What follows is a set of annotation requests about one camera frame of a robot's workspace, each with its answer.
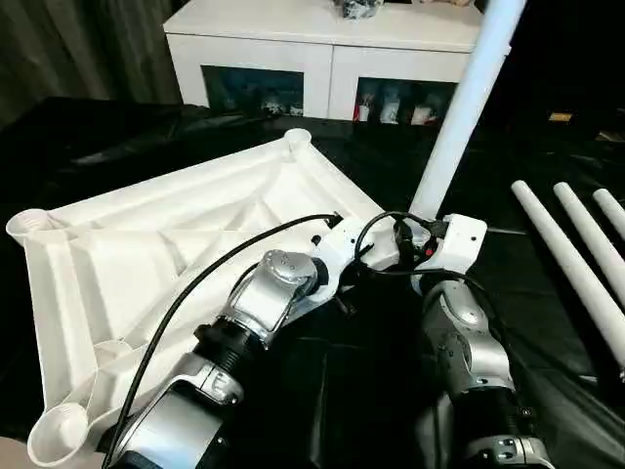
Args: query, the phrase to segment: curtain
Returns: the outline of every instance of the curtain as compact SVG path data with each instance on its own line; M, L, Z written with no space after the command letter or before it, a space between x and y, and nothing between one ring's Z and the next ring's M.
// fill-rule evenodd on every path
M2 0L0 127L50 96L179 103L162 24L187 0Z

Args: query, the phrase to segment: white cabinet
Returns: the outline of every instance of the white cabinet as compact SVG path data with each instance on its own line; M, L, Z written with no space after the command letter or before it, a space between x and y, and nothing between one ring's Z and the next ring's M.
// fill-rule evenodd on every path
M419 0L362 21L332 0L191 0L164 29L185 103L352 119L373 88L378 110L398 88L413 108L428 99L444 112L480 23L475 7Z

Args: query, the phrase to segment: white cylindrical rod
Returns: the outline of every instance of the white cylindrical rod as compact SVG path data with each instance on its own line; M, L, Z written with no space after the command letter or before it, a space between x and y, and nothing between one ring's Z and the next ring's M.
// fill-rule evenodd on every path
M554 192L604 272L621 305L625 306L625 261L567 183L557 183Z
M410 212L434 219L506 60L525 0L490 0L476 48L456 88Z
M621 237L625 239L625 210L618 203L618 200L606 189L595 191L593 198L597 201L610 223L616 228Z
M622 379L625 369L625 316L527 184L516 181L512 190L614 354L621 367Z

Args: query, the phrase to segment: black table surface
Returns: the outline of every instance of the black table surface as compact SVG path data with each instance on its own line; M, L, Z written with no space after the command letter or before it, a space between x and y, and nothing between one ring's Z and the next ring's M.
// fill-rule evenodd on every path
M218 118L198 107L52 99L0 133L0 215L56 208L294 127L308 129L313 144L385 209L407 208L436 138L423 127ZM591 197L608 188L625 199L625 147L477 131L440 211L489 226L471 273L495 300L521 398L554 462L625 467L617 365L512 195L517 179L529 183L603 278L552 187L569 182L625 253ZM43 410L36 338L22 249L8 236L0 248L0 435L25 440ZM250 453L290 467L426 467L435 451L415 436L414 422L431 410L440 387L419 333L419 299L397 279L357 287L345 301L352 314L327 305L276 342L271 384L250 413Z

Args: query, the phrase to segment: cabinet glass door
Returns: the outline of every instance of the cabinet glass door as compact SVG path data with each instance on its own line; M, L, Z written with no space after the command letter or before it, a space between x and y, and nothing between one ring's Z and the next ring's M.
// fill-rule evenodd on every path
M259 110L304 115L304 73L203 65L209 106L216 113Z
M354 120L384 124L440 125L455 83L360 78Z
M440 124L469 56L337 46L328 114L333 119Z
M167 34L183 101L327 117L332 46Z

